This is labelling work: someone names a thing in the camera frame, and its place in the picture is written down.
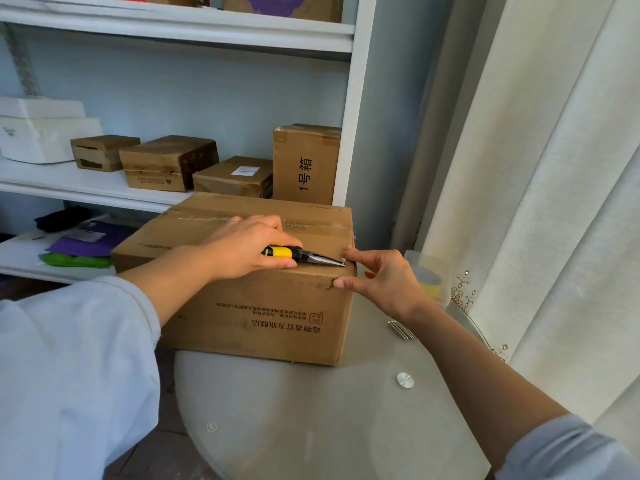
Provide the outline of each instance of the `white shelf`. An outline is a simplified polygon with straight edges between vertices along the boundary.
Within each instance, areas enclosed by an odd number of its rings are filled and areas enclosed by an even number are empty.
[[[96,269],[55,267],[44,264],[38,256],[46,253],[46,248],[68,232],[66,230],[46,234],[34,231],[0,242],[0,274],[69,284],[115,274],[113,267]]]
[[[131,189],[122,170],[83,170],[75,162],[36,165],[0,157],[0,191],[121,209],[164,212],[191,193]]]
[[[100,34],[350,54],[354,25],[124,0],[0,0],[0,21]]]

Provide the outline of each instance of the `purple logo on box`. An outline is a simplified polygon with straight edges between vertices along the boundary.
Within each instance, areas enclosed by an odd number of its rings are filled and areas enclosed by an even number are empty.
[[[305,0],[247,0],[261,15],[291,16]]]

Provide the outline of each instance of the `light blue sleeve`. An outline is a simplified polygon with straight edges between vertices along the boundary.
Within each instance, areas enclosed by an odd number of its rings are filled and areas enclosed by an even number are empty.
[[[0,301],[0,479],[102,478],[157,424],[159,335],[121,278]]]
[[[620,443],[578,416],[549,421],[508,453],[496,480],[638,480],[640,466]]]

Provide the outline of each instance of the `tiled floor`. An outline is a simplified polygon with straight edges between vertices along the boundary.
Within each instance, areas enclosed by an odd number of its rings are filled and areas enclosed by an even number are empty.
[[[156,350],[160,371],[158,425],[104,471],[104,480],[218,480],[197,452],[180,418],[170,349]]]

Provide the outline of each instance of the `plastic container with yellow contents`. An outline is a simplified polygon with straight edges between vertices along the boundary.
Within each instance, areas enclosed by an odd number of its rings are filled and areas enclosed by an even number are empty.
[[[446,308],[451,300],[449,263],[411,250],[404,253],[404,259],[409,261],[424,294]]]

